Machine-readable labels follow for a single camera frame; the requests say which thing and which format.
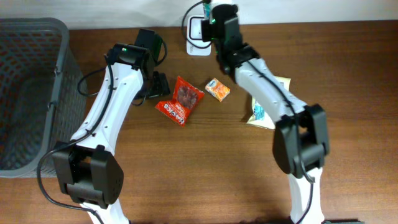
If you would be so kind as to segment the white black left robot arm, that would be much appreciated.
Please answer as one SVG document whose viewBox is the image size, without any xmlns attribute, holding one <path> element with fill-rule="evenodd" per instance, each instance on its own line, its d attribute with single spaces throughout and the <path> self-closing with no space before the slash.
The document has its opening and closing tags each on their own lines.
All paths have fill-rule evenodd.
<svg viewBox="0 0 398 224">
<path fill-rule="evenodd" d="M 164 47 L 115 44 L 105 56 L 105 78 L 90 112 L 70 144 L 57 144 L 52 154 L 61 192 L 93 223 L 130 222 L 119 201 L 124 172 L 114 157 L 116 140 L 132 101 L 155 88 L 154 68 Z"/>
</svg>

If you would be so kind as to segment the yellow chip bag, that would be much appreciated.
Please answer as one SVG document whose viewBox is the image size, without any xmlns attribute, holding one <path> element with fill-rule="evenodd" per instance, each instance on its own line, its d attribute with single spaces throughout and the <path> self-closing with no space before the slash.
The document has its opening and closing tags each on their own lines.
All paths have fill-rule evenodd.
<svg viewBox="0 0 398 224">
<path fill-rule="evenodd" d="M 280 82 L 286 90 L 289 91 L 290 88 L 290 78 L 275 77 L 278 82 Z M 251 100 L 252 116 L 248 119 L 247 123 L 251 126 L 256 126 L 258 128 L 265 129 L 275 129 L 275 124 L 271 120 L 270 116 L 264 111 L 263 107 L 257 102 L 257 100 L 252 97 Z"/>
</svg>

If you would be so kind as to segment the orange small box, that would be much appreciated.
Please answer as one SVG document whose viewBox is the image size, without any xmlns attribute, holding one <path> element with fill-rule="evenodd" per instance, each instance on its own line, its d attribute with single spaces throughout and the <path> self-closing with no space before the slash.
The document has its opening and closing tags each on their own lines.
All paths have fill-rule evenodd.
<svg viewBox="0 0 398 224">
<path fill-rule="evenodd" d="M 230 94 L 230 89 L 216 78 L 207 83 L 205 89 L 219 102 L 222 102 Z"/>
</svg>

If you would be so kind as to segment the teal tissue pack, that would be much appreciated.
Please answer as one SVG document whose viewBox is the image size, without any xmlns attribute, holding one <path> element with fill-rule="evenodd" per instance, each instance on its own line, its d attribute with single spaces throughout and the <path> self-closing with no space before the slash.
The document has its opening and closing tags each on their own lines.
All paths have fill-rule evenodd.
<svg viewBox="0 0 398 224">
<path fill-rule="evenodd" d="M 203 6 L 204 19 L 208 20 L 210 18 L 211 4 L 210 3 L 203 3 L 202 6 Z"/>
</svg>

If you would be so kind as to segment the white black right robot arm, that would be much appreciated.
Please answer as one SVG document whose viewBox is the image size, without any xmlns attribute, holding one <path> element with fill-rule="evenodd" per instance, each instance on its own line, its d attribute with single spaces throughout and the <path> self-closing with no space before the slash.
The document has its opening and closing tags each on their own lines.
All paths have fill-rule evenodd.
<svg viewBox="0 0 398 224">
<path fill-rule="evenodd" d="M 228 1 L 206 4 L 202 39 L 215 45 L 221 70 L 246 90 L 274 123 L 272 153 L 289 179 L 291 222 L 324 223 L 320 177 L 330 152 L 324 109 L 318 104 L 309 106 L 286 90 L 258 52 L 243 41 L 237 5 Z"/>
</svg>

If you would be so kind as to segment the red snack packet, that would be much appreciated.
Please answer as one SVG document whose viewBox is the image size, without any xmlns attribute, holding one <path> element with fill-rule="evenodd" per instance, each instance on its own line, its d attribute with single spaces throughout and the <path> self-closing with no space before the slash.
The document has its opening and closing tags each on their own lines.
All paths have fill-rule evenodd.
<svg viewBox="0 0 398 224">
<path fill-rule="evenodd" d="M 204 95 L 204 92 L 178 76 L 172 99 L 158 102 L 155 108 L 184 127 L 191 112 Z"/>
</svg>

